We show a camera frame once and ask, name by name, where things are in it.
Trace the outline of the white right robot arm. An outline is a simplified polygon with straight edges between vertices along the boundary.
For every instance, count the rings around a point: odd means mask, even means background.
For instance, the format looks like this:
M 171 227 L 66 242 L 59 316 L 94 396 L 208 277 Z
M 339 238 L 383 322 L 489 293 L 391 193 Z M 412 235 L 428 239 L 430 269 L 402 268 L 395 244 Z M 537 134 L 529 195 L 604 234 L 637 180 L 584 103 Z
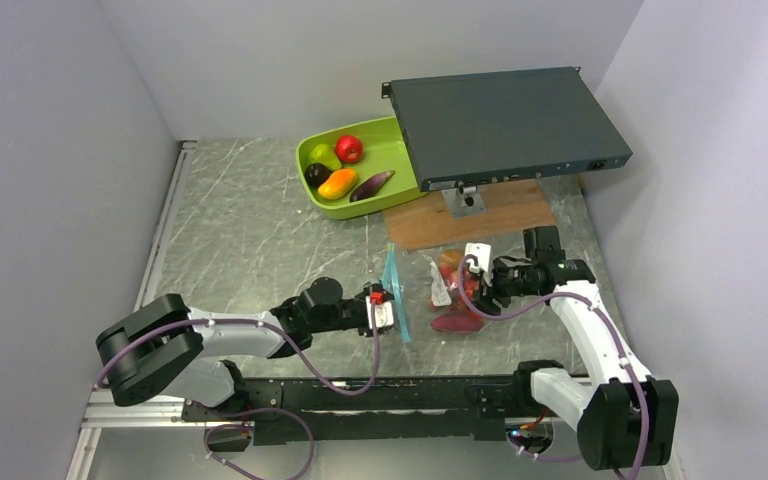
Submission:
M 554 226 L 523 232 L 525 256 L 493 256 L 484 243 L 469 243 L 457 268 L 478 287 L 458 286 L 466 307 L 489 321 L 511 318 L 515 297 L 536 300 L 525 314 L 545 305 L 560 319 L 587 371 L 576 381 L 555 360 L 517 366 L 511 401 L 517 411 L 548 410 L 576 434 L 581 459 L 594 471 L 611 470 L 635 479 L 645 467 L 671 457 L 679 394 L 669 380 L 656 379 L 619 333 L 604 307 L 596 278 L 582 259 L 570 259 Z

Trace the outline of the orange fake fruit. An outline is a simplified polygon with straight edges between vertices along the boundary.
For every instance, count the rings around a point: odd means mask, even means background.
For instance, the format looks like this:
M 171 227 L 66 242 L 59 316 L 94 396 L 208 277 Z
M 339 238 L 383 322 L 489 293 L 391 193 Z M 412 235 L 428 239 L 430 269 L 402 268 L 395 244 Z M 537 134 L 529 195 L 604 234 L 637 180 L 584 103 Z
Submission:
M 326 201 L 336 201 L 353 190 L 358 181 L 359 175 L 354 169 L 339 169 L 334 171 L 330 178 L 317 189 L 317 193 Z

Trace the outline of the wooden board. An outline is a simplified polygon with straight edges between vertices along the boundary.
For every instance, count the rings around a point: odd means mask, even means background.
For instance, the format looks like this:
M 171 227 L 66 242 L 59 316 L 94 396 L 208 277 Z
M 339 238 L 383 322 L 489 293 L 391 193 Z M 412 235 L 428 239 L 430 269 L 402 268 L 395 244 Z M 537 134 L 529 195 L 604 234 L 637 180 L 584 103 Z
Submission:
M 534 180 L 482 186 L 485 210 L 454 216 L 440 192 L 383 211 L 390 241 L 405 250 L 481 241 L 524 229 L 553 225 L 549 203 Z

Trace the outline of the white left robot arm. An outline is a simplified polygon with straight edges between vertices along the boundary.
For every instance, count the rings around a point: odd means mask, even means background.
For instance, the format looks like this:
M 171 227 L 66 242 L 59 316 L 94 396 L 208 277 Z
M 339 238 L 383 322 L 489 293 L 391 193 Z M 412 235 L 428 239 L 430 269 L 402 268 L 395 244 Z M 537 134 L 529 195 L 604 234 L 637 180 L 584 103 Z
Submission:
M 367 283 L 346 298 L 342 285 L 329 277 L 254 314 L 204 311 L 186 305 L 177 293 L 164 294 L 97 336 L 102 369 L 95 384 L 108 389 L 120 407 L 168 395 L 196 401 L 232 420 L 245 411 L 248 394 L 231 357 L 296 356 L 327 388 L 358 396 L 378 375 L 378 342 L 396 324 L 394 301 L 394 294 L 379 282 Z M 334 385 L 304 354 L 315 335 L 348 330 L 376 343 L 370 377 L 352 391 Z

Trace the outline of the aluminium frame rail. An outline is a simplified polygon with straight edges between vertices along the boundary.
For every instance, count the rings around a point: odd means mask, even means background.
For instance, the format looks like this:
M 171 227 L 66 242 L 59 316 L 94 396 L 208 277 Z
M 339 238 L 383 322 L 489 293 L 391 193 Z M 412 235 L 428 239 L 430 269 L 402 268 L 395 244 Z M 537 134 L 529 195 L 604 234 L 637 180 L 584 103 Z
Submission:
M 180 143 L 171 182 L 153 236 L 147 266 L 138 289 L 137 307 L 152 300 L 157 293 L 174 222 L 196 148 L 195 140 Z M 114 404 L 109 391 L 93 388 L 82 416 L 78 441 L 66 477 L 68 479 L 89 477 L 99 440 L 105 430 L 179 426 L 182 409 L 182 400 L 163 395 L 140 406 L 120 408 Z

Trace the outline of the red fake apple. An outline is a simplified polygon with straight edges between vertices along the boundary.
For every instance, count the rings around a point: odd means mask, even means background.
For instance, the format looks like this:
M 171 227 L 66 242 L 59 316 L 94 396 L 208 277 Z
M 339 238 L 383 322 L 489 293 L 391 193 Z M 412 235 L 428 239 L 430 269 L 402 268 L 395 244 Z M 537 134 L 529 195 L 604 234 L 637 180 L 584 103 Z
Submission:
M 334 151 L 342 163 L 356 164 L 362 159 L 364 145 L 356 136 L 342 135 L 335 142 Z

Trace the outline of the dark purple fake fruit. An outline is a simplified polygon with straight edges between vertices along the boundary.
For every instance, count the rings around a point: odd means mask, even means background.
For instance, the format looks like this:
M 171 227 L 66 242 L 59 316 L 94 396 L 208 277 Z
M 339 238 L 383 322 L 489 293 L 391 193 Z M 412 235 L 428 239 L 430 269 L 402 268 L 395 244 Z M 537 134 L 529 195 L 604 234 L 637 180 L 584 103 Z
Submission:
M 325 183 L 333 171 L 326 165 L 314 162 L 309 164 L 304 172 L 304 180 L 306 184 L 312 189 L 318 189 L 323 183 Z

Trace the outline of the metal stand base plate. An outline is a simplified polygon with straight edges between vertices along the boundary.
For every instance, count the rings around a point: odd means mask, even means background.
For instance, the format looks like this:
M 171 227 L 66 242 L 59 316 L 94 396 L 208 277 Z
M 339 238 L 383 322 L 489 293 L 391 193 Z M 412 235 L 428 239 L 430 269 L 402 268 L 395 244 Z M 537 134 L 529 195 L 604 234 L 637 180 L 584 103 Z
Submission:
M 454 218 L 484 214 L 487 209 L 477 186 L 459 186 L 441 191 L 450 215 Z

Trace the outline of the purple fake eggplant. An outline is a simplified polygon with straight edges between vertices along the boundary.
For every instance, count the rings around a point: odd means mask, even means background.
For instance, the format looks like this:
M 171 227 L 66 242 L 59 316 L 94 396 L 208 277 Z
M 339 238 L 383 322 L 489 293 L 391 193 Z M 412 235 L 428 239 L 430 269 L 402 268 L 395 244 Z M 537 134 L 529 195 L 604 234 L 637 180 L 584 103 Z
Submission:
M 374 197 L 394 174 L 394 170 L 387 170 L 372 175 L 352 191 L 349 201 L 354 203 Z

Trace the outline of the lime green plastic tub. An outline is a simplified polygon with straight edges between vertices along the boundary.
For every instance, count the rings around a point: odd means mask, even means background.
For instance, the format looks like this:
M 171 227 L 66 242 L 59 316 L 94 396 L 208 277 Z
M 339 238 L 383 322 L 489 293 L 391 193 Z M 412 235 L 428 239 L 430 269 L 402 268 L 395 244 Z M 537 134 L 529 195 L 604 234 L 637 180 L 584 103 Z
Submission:
M 322 145 L 333 149 L 337 140 L 346 135 L 357 138 L 363 147 L 357 163 L 342 166 L 355 172 L 356 181 L 350 185 L 342 182 L 338 190 L 342 196 L 329 199 L 309 184 L 305 171 L 314 163 L 311 153 L 315 149 Z M 424 195 L 419 190 L 400 126 L 394 116 L 350 124 L 307 137 L 297 145 L 295 157 L 304 192 L 313 205 L 330 219 L 345 220 L 375 213 Z M 350 199 L 352 193 L 367 180 L 389 171 L 393 174 L 370 197 L 357 201 Z

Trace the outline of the clear zip top bag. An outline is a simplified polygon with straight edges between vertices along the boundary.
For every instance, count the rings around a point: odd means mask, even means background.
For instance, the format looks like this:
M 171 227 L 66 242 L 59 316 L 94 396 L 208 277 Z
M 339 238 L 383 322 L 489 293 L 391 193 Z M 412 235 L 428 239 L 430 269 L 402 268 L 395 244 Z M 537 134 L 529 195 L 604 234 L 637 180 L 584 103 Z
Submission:
M 395 295 L 394 310 L 404 343 L 420 339 L 425 331 L 434 331 L 430 322 L 437 316 L 462 312 L 481 318 L 464 304 L 459 288 L 468 294 L 479 286 L 479 278 L 466 267 L 456 269 L 438 265 L 438 256 L 445 249 L 433 248 L 429 252 L 408 251 L 390 242 L 386 247 L 386 261 L 382 273 L 385 288 Z

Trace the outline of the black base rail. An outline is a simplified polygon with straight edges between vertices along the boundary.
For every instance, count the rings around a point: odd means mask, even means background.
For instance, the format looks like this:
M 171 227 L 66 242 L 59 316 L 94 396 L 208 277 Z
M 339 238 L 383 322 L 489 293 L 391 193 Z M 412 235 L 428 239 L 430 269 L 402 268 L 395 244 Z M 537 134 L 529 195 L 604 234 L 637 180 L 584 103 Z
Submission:
M 249 378 L 242 399 L 217 408 L 187 400 L 187 423 L 241 422 L 257 446 L 324 440 L 468 437 L 503 441 L 507 430 L 544 416 L 511 375 L 381 377 L 359 396 L 312 378 Z

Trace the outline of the magenta fake sweet potato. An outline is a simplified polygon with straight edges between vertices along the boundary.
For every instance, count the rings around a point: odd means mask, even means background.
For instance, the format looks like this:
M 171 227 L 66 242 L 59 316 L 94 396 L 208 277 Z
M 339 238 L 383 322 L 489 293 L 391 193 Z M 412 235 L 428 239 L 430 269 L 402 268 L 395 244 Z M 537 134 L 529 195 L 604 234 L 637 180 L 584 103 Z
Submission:
M 484 322 L 462 312 L 450 312 L 435 317 L 430 326 L 434 331 L 453 334 L 473 334 L 481 331 Z

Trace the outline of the dark grey rack device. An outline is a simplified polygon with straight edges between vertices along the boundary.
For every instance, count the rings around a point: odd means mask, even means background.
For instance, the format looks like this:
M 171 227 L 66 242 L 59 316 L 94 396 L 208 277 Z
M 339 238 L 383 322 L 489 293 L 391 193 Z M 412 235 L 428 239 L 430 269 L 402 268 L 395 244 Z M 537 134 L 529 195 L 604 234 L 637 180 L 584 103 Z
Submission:
M 386 81 L 422 192 L 618 169 L 633 152 L 577 67 Z

